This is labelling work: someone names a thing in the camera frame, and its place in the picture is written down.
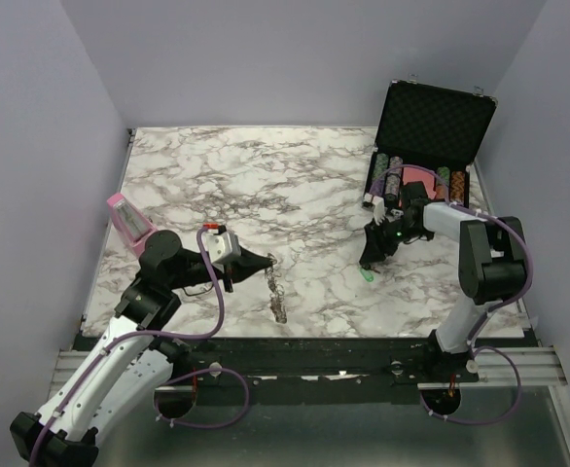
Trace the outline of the pink metronome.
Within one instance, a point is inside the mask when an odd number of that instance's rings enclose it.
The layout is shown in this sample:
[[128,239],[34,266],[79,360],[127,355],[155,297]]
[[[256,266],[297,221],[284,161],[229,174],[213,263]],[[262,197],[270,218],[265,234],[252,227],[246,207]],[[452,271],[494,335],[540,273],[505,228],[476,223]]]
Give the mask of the pink metronome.
[[158,228],[121,193],[109,197],[107,207],[121,241],[136,258],[139,258],[145,251],[147,239]]

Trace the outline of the green tagged key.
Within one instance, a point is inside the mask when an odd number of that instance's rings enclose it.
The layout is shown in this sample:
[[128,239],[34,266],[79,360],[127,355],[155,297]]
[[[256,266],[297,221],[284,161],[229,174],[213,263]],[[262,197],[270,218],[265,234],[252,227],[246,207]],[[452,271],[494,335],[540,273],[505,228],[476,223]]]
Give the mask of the green tagged key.
[[373,282],[374,281],[374,274],[370,269],[360,268],[360,272],[367,282]]

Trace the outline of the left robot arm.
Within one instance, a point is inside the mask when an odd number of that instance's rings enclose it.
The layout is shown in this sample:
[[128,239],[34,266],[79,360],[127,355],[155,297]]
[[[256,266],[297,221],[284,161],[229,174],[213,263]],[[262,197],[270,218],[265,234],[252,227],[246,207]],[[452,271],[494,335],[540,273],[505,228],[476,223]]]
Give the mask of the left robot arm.
[[223,307],[233,284],[273,264],[222,226],[202,227],[196,241],[191,251],[170,230],[147,238],[140,269],[95,347],[46,404],[12,422],[22,459],[32,466],[93,465],[106,435],[140,399],[165,382],[182,382],[193,367],[191,336],[164,329],[181,305],[177,290],[210,283]]

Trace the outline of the pink playing card deck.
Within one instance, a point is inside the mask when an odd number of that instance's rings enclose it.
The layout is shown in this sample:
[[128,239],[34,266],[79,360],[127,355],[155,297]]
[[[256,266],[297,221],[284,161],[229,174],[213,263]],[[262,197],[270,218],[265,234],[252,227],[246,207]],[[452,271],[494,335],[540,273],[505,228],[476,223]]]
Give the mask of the pink playing card deck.
[[427,197],[433,199],[436,196],[435,177],[421,169],[404,167],[402,172],[402,182],[404,185],[407,183],[422,182],[426,189]]

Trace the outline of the metal key ring disc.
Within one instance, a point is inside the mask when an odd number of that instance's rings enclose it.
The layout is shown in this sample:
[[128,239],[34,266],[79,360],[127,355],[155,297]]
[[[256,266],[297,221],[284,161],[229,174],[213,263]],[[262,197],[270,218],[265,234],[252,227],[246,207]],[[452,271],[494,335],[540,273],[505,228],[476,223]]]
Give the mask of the metal key ring disc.
[[284,305],[284,289],[278,282],[280,275],[274,269],[278,261],[271,253],[267,257],[271,262],[270,267],[265,269],[265,279],[269,289],[269,308],[277,324],[286,324],[287,312]]

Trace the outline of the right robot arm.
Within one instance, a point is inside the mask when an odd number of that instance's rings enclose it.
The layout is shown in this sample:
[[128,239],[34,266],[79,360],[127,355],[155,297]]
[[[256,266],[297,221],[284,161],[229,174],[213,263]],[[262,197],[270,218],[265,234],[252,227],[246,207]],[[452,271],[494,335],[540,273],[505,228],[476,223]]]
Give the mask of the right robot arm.
[[526,293],[533,262],[518,218],[490,216],[455,201],[433,201],[421,182],[408,183],[403,195],[402,204],[392,210],[383,198],[373,198],[373,219],[364,227],[359,263],[368,269],[393,256],[400,245],[436,235],[458,243],[461,296],[434,332],[438,347],[420,360],[423,374],[441,381],[456,370],[453,354],[469,351],[489,317]]

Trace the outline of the black poker chip case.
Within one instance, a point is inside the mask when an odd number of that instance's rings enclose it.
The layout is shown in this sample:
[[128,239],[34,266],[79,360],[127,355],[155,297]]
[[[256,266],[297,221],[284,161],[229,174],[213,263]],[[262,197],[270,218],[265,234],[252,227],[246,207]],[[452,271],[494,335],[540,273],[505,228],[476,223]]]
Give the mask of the black poker chip case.
[[388,87],[374,139],[362,206],[370,208],[377,177],[388,168],[377,156],[399,157],[406,164],[465,172],[480,149],[497,109],[492,96],[444,89],[404,80]]

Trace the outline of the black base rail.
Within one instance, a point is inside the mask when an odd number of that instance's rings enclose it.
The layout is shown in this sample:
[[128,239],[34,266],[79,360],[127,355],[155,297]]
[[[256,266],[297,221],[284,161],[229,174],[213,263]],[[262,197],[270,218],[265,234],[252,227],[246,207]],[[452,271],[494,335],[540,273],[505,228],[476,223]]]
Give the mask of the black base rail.
[[248,396],[264,406],[412,405],[425,396],[452,413],[460,385],[480,379],[469,353],[444,353],[432,338],[213,338],[186,347],[192,369],[176,366],[155,388],[166,404],[233,406]]

